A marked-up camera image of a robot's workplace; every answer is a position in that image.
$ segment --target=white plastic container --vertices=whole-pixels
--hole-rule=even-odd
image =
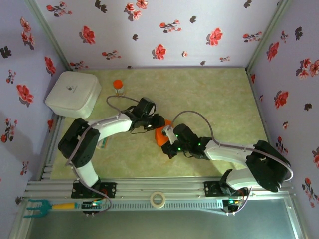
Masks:
[[[95,75],[66,71],[55,83],[45,103],[57,115],[85,119],[92,113],[101,88]]]

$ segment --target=floral wallpaper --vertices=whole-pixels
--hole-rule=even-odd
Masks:
[[[258,105],[271,141],[291,162],[309,238],[319,235],[317,3],[292,2],[251,71],[255,95],[263,99]]]
[[[279,0],[34,1],[71,68],[133,69],[246,67]]]
[[[0,239],[7,239],[53,126],[44,99],[65,69],[22,0],[2,0],[0,20]]]

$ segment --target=yellow handle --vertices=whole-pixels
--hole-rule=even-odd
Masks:
[[[63,203],[63,204],[57,204],[53,205],[52,209],[54,210],[66,210],[66,209],[74,209],[76,203]]]

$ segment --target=small jar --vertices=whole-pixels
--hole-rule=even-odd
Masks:
[[[123,82],[119,79],[115,80],[113,82],[113,87],[115,89],[115,94],[117,96],[123,96],[124,95],[124,86],[123,86]]]

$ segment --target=masking tape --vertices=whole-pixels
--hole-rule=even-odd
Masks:
[[[161,203],[157,204],[156,202],[154,202],[154,197],[159,195],[161,198],[162,198],[162,201]],[[166,197],[164,195],[164,193],[162,192],[153,192],[152,195],[151,195],[151,198],[150,198],[150,201],[151,201],[151,205],[155,208],[162,208],[164,207],[165,205],[165,202],[166,202]]]

